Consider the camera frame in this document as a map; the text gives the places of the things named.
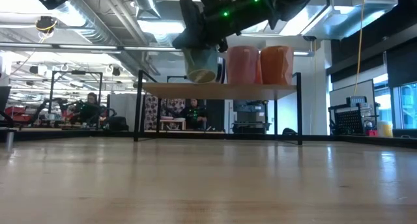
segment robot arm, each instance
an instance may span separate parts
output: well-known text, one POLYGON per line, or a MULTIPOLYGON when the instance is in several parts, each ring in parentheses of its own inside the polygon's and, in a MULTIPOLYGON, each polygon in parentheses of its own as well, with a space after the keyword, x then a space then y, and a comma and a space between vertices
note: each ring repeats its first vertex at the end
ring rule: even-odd
POLYGON ((310 0, 201 0, 200 12, 192 0, 180 0, 186 24, 174 41, 177 49, 208 49, 219 45, 219 52, 227 50, 226 37, 268 20, 271 29, 278 20, 289 21, 310 0))

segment person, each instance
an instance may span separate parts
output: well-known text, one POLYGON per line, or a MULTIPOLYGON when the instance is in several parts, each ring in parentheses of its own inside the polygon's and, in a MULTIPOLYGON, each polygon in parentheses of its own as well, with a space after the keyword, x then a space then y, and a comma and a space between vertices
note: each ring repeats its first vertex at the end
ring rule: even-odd
POLYGON ((186 119, 187 130, 204 130, 207 114, 203 108, 199 107, 198 100, 191 99, 191 106, 185 107, 180 115, 186 119))
POLYGON ((84 123, 90 119, 90 123, 96 123, 98 117, 91 119, 93 116, 97 115, 98 113, 98 101, 97 95, 93 92, 90 92, 87 95, 87 103, 83 104, 80 109, 77 109, 74 113, 74 116, 70 119, 71 124, 75 124, 77 122, 84 123))

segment white wall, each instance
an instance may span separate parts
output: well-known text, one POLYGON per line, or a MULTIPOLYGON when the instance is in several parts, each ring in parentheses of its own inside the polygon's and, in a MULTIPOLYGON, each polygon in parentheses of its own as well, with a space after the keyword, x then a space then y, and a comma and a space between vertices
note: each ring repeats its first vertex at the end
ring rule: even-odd
MULTIPOLYGON (((279 44, 267 41, 267 45, 276 46, 279 44)), ((330 66, 328 61, 331 60, 330 43, 322 41, 317 47, 320 47, 320 49, 317 50, 315 58, 294 57, 293 73, 301 73, 302 128, 304 135, 328 134, 326 68, 330 66)), ((274 102, 269 103, 268 110, 270 110, 269 121, 273 123, 274 102)), ((278 100, 278 133, 281 134, 284 128, 297 131, 296 123, 296 93, 294 93, 278 100)), ((274 133, 274 125, 271 125, 268 133, 274 133)))
POLYGON ((6 52, 0 52, 0 87, 8 86, 8 76, 12 68, 11 60, 8 59, 6 52))

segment pipe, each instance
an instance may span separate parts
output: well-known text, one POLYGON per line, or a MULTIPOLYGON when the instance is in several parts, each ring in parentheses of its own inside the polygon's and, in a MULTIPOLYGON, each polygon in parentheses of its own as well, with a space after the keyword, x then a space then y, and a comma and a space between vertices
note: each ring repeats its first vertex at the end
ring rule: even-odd
POLYGON ((126 19, 122 16, 122 14, 117 10, 113 2, 111 0, 104 0, 110 7, 110 9, 115 13, 117 18, 122 22, 122 24, 126 27, 129 33, 132 35, 133 39, 138 43, 142 44, 142 38, 136 33, 136 31, 132 28, 132 26, 126 21, 126 19))
MULTIPOLYGON (((182 52, 181 49, 172 47, 159 46, 95 46, 95 45, 72 45, 72 44, 39 44, 39 43, 22 43, 22 42, 0 42, 0 48, 7 51, 37 51, 67 52, 67 53, 107 53, 119 51, 158 51, 158 52, 182 52)), ((219 56, 225 56, 226 53, 219 53, 219 56)), ((294 51, 296 57, 312 57, 314 51, 294 51)))
MULTIPOLYGON (((156 16, 158 19, 161 18, 158 10, 156 9, 156 0, 134 0, 137 7, 142 8, 143 10, 151 13, 153 16, 156 16)), ((139 19, 139 11, 136 14, 136 19, 139 19)))
MULTIPOLYGON (((90 41, 95 45, 110 45, 110 46, 120 46, 120 40, 107 28, 104 22, 94 13, 94 11, 83 1, 83 0, 68 0, 61 6, 56 8, 56 11, 60 14, 58 18, 62 21, 65 19, 68 23, 71 20, 76 20, 75 22, 82 22, 85 20, 85 24, 82 25, 88 28, 94 28, 90 31, 76 31, 79 35, 90 41)), ((137 73, 138 66, 146 69, 139 61, 135 60, 127 51, 122 51, 120 54, 111 54, 112 57, 120 60, 123 63, 123 66, 131 74, 137 73)))
POLYGON ((139 27, 139 24, 137 24, 137 21, 133 20, 133 18, 130 16, 130 12, 126 9, 126 7, 123 5, 121 0, 113 0, 116 2, 116 5, 120 8, 124 16, 126 16, 126 19, 129 21, 130 25, 133 27, 133 29, 136 31, 136 33, 141 37, 142 44, 147 45, 148 41, 145 37, 145 34, 139 27))
POLYGON ((172 39, 169 37, 168 34, 164 34, 164 35, 154 34, 154 37, 159 45, 165 46, 165 47, 172 46, 172 39))
POLYGON ((13 151, 14 131, 8 131, 6 136, 6 151, 13 151))
MULTIPOLYGON (((36 25, 34 23, 21 23, 21 22, 0 22, 1 29, 27 29, 27 28, 35 28, 36 25)), ((65 30, 72 30, 72 31, 94 31, 95 28, 89 27, 82 27, 82 26, 66 26, 62 24, 57 24, 54 29, 65 29, 65 30)))

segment window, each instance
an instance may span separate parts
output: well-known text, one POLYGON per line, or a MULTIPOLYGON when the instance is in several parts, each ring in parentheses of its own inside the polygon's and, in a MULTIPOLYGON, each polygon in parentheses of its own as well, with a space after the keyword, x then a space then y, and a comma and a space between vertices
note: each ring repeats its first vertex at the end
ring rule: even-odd
POLYGON ((379 121, 385 121, 392 124, 391 111, 391 92, 388 88, 388 74, 381 75, 373 79, 375 89, 375 102, 380 104, 379 121))
POLYGON ((417 129, 417 84, 401 86, 403 129, 417 129))

